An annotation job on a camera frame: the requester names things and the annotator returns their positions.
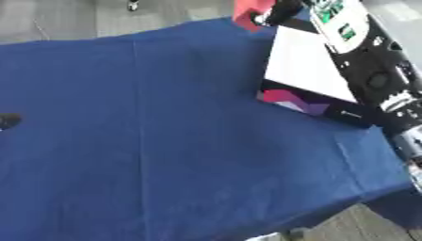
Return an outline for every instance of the box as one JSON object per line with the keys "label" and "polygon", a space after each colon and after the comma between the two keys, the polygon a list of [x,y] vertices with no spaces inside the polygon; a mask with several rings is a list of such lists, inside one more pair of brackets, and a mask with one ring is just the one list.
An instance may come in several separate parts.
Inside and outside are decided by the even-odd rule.
{"label": "box", "polygon": [[359,127],[369,127],[367,110],[357,104],[310,22],[279,26],[259,99],[295,111]]}

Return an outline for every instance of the navy blue cloth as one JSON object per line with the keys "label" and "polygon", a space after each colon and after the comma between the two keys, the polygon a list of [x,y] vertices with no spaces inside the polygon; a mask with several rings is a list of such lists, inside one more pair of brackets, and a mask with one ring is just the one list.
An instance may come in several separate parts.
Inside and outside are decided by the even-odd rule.
{"label": "navy blue cloth", "polygon": [[1,46],[1,240],[241,240],[409,187],[377,128],[255,99],[273,34]]}

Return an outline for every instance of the white paper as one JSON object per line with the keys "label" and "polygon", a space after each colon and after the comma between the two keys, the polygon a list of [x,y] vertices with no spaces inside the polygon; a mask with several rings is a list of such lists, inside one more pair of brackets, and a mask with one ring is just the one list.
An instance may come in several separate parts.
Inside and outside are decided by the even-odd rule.
{"label": "white paper", "polygon": [[266,79],[357,103],[318,34],[279,26]]}

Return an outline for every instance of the green circuit board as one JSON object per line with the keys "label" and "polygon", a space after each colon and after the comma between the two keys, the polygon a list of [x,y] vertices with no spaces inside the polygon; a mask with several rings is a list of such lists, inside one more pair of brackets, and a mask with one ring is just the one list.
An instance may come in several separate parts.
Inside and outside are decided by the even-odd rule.
{"label": "green circuit board", "polygon": [[343,0],[333,0],[330,3],[327,2],[328,0],[316,1],[316,15],[324,24],[328,23],[344,8]]}

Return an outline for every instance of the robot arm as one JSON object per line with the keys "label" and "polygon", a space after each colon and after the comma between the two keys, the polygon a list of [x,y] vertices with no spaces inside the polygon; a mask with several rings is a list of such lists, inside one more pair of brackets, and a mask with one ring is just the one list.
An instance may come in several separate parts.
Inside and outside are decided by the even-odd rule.
{"label": "robot arm", "polygon": [[310,9],[336,68],[422,191],[422,78],[414,65],[359,0],[281,0],[252,14],[252,22],[282,24],[302,8]]}

